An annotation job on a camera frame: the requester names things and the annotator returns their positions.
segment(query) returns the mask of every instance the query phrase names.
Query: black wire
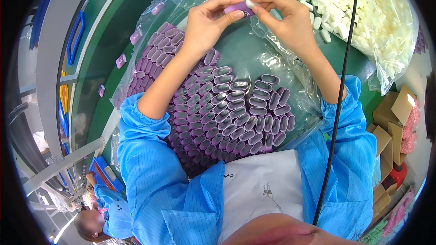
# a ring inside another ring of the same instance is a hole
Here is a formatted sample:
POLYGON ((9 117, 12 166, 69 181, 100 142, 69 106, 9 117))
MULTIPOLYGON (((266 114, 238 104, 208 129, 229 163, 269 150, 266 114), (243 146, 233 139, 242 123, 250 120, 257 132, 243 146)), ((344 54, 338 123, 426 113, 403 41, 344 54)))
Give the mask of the black wire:
POLYGON ((356 17, 356 6, 357 6, 357 0, 354 0, 353 13, 352 13, 352 19, 351 19, 351 25, 350 25, 350 32, 348 33, 347 46, 345 48, 344 65, 342 66, 341 88, 339 89, 339 96, 337 99, 336 116, 334 118, 333 133, 331 136, 330 153, 328 155, 327 168, 326 168, 326 173, 324 175, 324 182, 323 182, 323 186, 321 188, 320 198, 318 200, 317 210, 315 211, 315 216, 313 218, 313 223, 312 223, 315 226, 317 225, 318 219, 320 217, 321 208, 323 206, 324 196, 325 196, 326 189, 327 189, 327 183, 328 183, 328 179, 330 177, 331 164, 333 162, 337 127, 339 125, 339 116, 341 115, 342 96, 344 95, 345 75, 347 73, 347 63, 348 63, 348 52, 349 52, 351 44, 352 44, 354 18, 356 17))

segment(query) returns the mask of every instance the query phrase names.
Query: woman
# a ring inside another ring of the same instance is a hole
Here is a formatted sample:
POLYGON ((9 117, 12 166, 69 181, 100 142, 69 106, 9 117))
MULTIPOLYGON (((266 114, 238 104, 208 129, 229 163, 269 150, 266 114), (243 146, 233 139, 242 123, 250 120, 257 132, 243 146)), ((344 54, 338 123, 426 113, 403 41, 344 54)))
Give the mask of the woman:
POLYGON ((183 47, 144 93, 121 106, 118 161, 127 187, 132 232, 142 244, 352 244, 372 219, 376 139, 366 132, 359 79, 346 78, 335 157, 318 227, 319 199, 340 79, 313 38, 309 11, 295 0, 251 0, 260 21, 308 66, 321 90, 324 126, 296 150, 220 161, 188 181, 162 141, 165 112, 194 64, 224 29, 241 19, 223 9, 242 0, 209 0, 191 8, 183 47), (269 11, 284 16, 276 20, 269 11))
POLYGON ((98 184, 94 174, 86 174, 88 182, 93 187, 89 189, 92 194, 92 209, 80 211, 74 219, 74 226, 79 235, 89 242, 133 236, 127 202, 120 193, 98 184))

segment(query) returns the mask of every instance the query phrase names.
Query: cardboard box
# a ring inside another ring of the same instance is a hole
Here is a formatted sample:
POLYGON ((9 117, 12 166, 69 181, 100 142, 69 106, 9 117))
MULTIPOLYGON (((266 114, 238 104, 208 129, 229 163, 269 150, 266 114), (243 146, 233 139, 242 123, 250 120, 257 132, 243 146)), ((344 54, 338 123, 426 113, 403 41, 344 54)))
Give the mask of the cardboard box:
POLYGON ((380 172, 382 181, 384 181, 394 168, 392 137, 382 127, 376 127, 373 124, 369 124, 366 130, 374 134, 377 139, 376 157, 380 156, 380 172))
POLYGON ((374 123, 392 136, 393 161, 398 165, 406 158, 406 154, 401 153, 401 140, 404 124, 415 106, 415 100, 416 95, 403 85, 399 93, 390 91, 372 112, 374 123))

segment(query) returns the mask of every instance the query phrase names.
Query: black hose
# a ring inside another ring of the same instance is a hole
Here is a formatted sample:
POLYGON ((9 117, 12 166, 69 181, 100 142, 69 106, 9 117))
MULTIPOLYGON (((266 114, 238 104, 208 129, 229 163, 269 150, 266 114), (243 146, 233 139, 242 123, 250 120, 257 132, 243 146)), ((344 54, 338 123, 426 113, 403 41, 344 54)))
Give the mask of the black hose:
POLYGON ((350 25, 350 32, 348 33, 347 46, 345 48, 344 65, 342 66, 341 88, 339 89, 339 96, 337 99, 336 116, 334 118, 333 133, 331 136, 330 153, 328 155, 327 168, 326 168, 326 173, 324 175, 324 182, 323 182, 323 186, 321 188, 320 198, 318 200, 317 210, 315 211, 315 216, 313 217, 312 224, 315 226, 317 225, 318 219, 320 218, 321 208, 323 206, 324 196, 325 196, 326 189, 327 189, 327 183, 328 183, 328 179, 330 177, 331 164, 333 162, 337 127, 339 125, 339 116, 341 115, 342 96, 344 95, 345 75, 347 73, 347 63, 348 63, 348 52, 349 52, 351 44, 352 44, 354 18, 356 17, 356 6, 357 6, 357 0, 354 0, 353 13, 352 13, 352 19, 351 19, 351 25, 350 25))
POLYGON ((14 122, 14 120, 22 113, 24 112, 27 108, 29 108, 29 104, 27 102, 24 102, 20 105, 18 105, 17 107, 15 107, 8 115, 7 119, 8 119, 8 123, 9 125, 12 124, 12 122, 14 122))

